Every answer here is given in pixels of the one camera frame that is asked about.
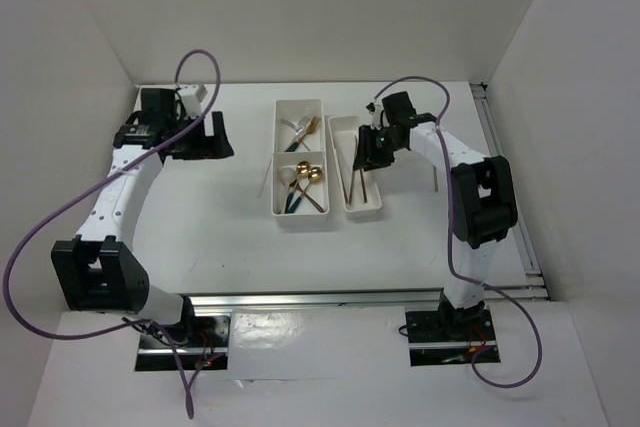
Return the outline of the gold fork green handle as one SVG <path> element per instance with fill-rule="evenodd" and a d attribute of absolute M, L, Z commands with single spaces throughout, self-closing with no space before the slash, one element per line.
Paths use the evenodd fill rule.
<path fill-rule="evenodd" d="M 304 139 L 310 135 L 313 134 L 320 123 L 320 118 L 318 116 L 314 116 L 304 127 L 304 129 L 295 136 L 294 140 L 291 142 L 291 144 L 286 148 L 286 152 L 294 152 L 297 150 L 297 148 L 303 144 Z"/>

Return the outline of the gold spoon green handle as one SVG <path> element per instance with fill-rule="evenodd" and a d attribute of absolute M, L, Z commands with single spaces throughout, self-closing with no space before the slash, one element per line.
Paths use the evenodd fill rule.
<path fill-rule="evenodd" d="M 311 164 L 308 161 L 302 161 L 302 162 L 299 162 L 297 166 L 293 169 L 296 172 L 297 178 L 289 187 L 289 193 L 286 199 L 286 209 L 284 213 L 287 213 L 286 210 L 289 208 L 290 204 L 292 203 L 293 196 L 294 196 L 295 190 L 297 189 L 299 180 L 308 174 L 309 170 L 311 169 Z"/>
<path fill-rule="evenodd" d="M 307 174 L 307 185 L 300 192 L 299 197 L 295 201 L 293 201 L 290 204 L 289 208 L 286 210 L 288 214 L 293 214 L 296 212 L 302 200 L 308 197 L 308 191 L 310 190 L 310 188 L 316 184 L 319 184 L 323 179 L 323 175 L 324 173 L 321 167 L 312 167 L 309 170 Z"/>

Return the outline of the small silver fork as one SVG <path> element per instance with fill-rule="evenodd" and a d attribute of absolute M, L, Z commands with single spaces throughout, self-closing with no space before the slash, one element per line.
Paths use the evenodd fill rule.
<path fill-rule="evenodd" d="M 296 143 L 300 140 L 301 136 L 306 132 L 308 125 L 311 122 L 311 118 L 308 116 L 303 117 L 296 125 L 295 137 L 293 142 Z"/>

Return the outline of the large silver fork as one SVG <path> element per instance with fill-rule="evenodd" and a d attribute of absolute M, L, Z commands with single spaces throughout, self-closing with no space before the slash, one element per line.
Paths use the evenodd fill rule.
<path fill-rule="evenodd" d="M 294 124 L 293 122 L 291 122 L 289 120 L 286 120 L 286 119 L 281 119 L 280 123 L 285 125 L 285 126 L 287 126 L 287 127 L 289 127 L 294 132 L 294 137 L 295 137 L 295 129 L 296 129 L 297 123 Z M 303 142 L 303 144 L 301 144 L 300 146 L 303 146 L 307 151 L 310 151 L 310 148 L 306 145 L 305 142 Z"/>

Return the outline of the dark wooden spoon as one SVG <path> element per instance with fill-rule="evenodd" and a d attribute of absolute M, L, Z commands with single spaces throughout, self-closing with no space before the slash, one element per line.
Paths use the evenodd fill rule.
<path fill-rule="evenodd" d="M 325 213 L 325 209 L 324 207 L 322 207 L 313 197 L 311 197 L 309 194 L 304 192 L 304 189 L 301 188 L 300 186 L 297 187 L 297 190 L 300 192 L 300 196 L 304 197 L 305 199 L 307 199 L 311 205 L 319 212 L 319 213 Z"/>

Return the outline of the white plastic spoon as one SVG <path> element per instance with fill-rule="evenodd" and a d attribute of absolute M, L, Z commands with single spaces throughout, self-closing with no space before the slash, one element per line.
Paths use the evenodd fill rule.
<path fill-rule="evenodd" d="M 289 187 L 296 180 L 297 175 L 293 168 L 284 167 L 279 171 L 278 178 L 281 183 L 282 189 L 278 197 L 277 213 L 281 215 L 285 212 L 286 209 L 286 199 L 289 193 Z"/>

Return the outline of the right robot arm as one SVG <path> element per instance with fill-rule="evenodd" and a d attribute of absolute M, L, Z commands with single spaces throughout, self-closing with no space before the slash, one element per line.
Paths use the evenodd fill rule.
<path fill-rule="evenodd" d="M 406 92 L 371 102 L 366 110 L 370 122 L 358 129 L 355 170 L 389 167 L 396 152 L 407 150 L 446 176 L 450 278 L 440 294 L 435 327 L 448 339 L 460 338 L 482 320 L 497 245 L 517 223 L 509 162 L 472 149 L 436 116 L 417 113 Z"/>

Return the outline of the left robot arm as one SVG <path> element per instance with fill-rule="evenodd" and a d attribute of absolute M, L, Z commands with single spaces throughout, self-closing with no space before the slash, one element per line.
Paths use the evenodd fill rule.
<path fill-rule="evenodd" d="M 51 251 L 71 310 L 155 321 L 176 346 L 196 337 L 191 301 L 152 285 L 133 253 L 133 238 L 147 194 L 167 159 L 233 156 L 222 113 L 209 113 L 211 134 L 197 120 L 211 97 L 198 84 L 140 90 L 139 108 L 114 136 L 110 171 L 117 179 L 100 191 L 74 237 L 56 242 Z"/>

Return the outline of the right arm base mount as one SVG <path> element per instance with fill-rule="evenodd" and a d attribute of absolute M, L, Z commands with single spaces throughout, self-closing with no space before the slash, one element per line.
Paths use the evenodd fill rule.
<path fill-rule="evenodd" d="M 407 311 L 398 333 L 407 339 L 412 367 L 470 364 L 474 355 L 478 364 L 501 362 L 488 309 L 477 320 L 450 330 L 436 311 Z"/>

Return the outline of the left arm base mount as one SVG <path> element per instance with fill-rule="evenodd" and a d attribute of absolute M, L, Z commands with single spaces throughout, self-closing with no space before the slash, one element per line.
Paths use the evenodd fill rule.
<path fill-rule="evenodd" d="M 150 296 L 145 302 L 118 301 L 122 320 L 137 321 L 135 369 L 140 372 L 225 370 L 231 318 L 198 316 L 189 298 L 177 294 Z"/>

